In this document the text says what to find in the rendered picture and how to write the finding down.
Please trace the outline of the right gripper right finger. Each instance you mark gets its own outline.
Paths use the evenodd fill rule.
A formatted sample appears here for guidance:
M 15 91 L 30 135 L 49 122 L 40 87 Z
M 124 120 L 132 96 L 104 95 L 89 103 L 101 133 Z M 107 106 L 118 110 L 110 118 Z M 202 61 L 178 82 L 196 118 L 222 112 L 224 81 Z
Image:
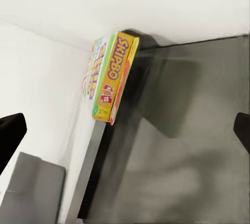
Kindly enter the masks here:
M 250 154 L 250 115 L 238 113 L 233 130 Z

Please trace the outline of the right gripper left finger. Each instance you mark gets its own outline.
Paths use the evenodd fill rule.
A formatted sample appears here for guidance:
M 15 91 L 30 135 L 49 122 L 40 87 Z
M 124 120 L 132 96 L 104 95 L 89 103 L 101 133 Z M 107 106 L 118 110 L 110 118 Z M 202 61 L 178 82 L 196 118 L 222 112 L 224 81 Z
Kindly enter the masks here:
M 23 113 L 0 118 L 0 175 L 26 133 L 27 124 Z

